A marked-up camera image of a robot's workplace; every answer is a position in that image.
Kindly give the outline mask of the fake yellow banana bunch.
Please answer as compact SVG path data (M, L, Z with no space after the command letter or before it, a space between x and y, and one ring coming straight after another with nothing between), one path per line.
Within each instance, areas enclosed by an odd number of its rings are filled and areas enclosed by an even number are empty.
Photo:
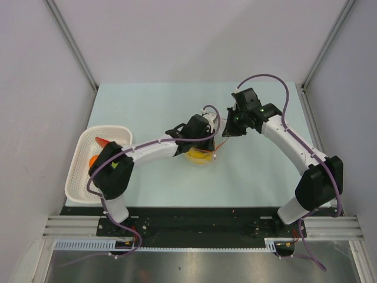
M194 164L205 165L213 161L213 153L192 148L186 153L186 158Z

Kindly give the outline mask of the clear zip top bag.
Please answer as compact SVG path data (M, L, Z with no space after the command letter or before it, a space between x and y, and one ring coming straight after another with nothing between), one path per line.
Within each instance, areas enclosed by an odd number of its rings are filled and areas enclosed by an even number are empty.
M202 130L200 138L206 138L203 141L193 141L191 148L185 152L185 158L195 164L206 165L216 160L216 152L224 145L228 137L221 143L216 144L215 136L221 128L221 119L211 113L198 116L197 119L190 119L187 123L189 126L195 126L195 131Z

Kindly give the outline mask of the fake watermelon slice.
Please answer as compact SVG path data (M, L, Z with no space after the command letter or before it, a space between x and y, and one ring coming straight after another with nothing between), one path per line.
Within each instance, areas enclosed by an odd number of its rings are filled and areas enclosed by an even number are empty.
M100 137L95 137L95 141L96 143L101 147L101 148L104 148L108 143L109 141L106 140L106 139L102 139Z

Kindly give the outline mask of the fake orange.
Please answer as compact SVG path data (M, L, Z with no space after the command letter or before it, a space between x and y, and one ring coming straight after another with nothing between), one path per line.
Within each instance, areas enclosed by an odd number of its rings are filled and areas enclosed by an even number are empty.
M98 155L95 155L92 158L90 158L89 168L91 168L93 166L93 164L95 163L95 161L97 160L97 158L98 158Z

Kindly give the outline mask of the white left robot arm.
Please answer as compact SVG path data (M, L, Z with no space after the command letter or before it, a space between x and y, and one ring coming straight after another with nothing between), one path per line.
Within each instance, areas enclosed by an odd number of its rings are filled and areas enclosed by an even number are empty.
M104 213L111 220L110 229L119 236L130 229L129 211L126 208L125 193L134 169L155 160L176 157L192 148L213 149L215 130L204 128L199 131L167 130L159 139L139 145L122 147L109 141L89 169L87 188L93 184L99 192Z

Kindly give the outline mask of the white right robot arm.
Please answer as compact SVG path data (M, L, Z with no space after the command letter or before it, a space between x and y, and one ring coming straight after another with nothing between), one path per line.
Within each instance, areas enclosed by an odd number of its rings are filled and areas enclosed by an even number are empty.
M289 127L284 113L271 103L250 111L238 106L227 111L224 137L243 136L246 129L254 129L273 142L300 174L294 197L277 210L272 221L272 231L277 236L286 236L294 222L333 199L338 202L337 214L340 214L343 162L339 157L328 157L303 140Z

